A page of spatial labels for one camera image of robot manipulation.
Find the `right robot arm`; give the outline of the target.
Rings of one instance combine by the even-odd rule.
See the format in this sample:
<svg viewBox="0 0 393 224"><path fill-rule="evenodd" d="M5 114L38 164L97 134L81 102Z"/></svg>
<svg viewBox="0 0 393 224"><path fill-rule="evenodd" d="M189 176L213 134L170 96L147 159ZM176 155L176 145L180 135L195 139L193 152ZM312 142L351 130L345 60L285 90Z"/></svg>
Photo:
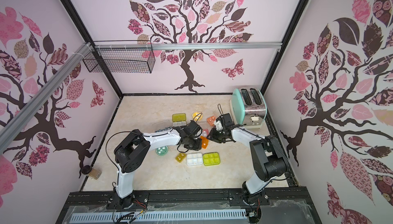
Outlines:
<svg viewBox="0 0 393 224"><path fill-rule="evenodd" d="M243 184L246 195L260 193L270 182L290 171L289 160L277 137L253 133L235 124L228 113L213 122L208 139L219 144L239 142L250 149L254 173Z"/></svg>

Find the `white square pillbox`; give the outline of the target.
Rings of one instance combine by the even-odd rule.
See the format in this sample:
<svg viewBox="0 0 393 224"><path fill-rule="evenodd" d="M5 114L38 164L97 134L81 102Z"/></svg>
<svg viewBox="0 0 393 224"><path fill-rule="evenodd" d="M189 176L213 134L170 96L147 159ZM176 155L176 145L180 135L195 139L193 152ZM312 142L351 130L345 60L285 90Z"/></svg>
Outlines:
<svg viewBox="0 0 393 224"><path fill-rule="evenodd" d="M187 154L186 165L188 167L203 165L203 154L199 152Z"/></svg>

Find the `orange two-cell pillbox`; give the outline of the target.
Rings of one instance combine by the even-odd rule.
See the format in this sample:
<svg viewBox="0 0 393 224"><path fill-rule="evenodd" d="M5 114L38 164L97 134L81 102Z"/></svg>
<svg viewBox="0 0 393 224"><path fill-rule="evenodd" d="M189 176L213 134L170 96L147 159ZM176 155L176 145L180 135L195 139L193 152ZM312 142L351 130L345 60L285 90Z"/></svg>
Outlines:
<svg viewBox="0 0 393 224"><path fill-rule="evenodd" d="M208 147L209 140L204 136L201 136L201 140L202 140L202 148L206 149Z"/></svg>

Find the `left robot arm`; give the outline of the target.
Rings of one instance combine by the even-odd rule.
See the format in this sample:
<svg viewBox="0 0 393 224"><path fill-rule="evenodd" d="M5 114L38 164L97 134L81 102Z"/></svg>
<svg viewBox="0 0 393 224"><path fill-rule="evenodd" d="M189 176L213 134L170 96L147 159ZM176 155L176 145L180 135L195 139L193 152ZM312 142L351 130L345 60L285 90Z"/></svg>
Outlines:
<svg viewBox="0 0 393 224"><path fill-rule="evenodd" d="M133 194L134 172L142 165L148 152L159 147L183 145L186 150L202 149L202 128L195 121L168 131L142 133L134 129L114 150L117 167L115 191L120 199Z"/></svg>

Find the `yellow small pillbox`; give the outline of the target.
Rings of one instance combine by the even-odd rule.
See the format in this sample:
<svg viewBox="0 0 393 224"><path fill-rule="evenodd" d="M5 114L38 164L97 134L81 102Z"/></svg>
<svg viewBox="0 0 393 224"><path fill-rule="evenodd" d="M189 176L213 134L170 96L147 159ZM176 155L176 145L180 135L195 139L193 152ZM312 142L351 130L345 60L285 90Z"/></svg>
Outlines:
<svg viewBox="0 0 393 224"><path fill-rule="evenodd" d="M186 153L180 152L180 153L175 157L175 159L176 159L176 161L177 161L178 163L181 163L186 157L187 157L187 154L186 154Z"/></svg>

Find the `lime green square pillbox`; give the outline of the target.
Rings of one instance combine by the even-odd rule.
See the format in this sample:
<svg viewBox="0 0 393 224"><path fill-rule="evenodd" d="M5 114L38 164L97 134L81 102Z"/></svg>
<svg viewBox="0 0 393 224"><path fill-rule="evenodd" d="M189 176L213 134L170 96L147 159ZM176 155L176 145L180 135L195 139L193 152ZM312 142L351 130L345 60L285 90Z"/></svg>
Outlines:
<svg viewBox="0 0 393 224"><path fill-rule="evenodd" d="M221 163L220 155L217 152L203 154L204 166L215 166Z"/></svg>

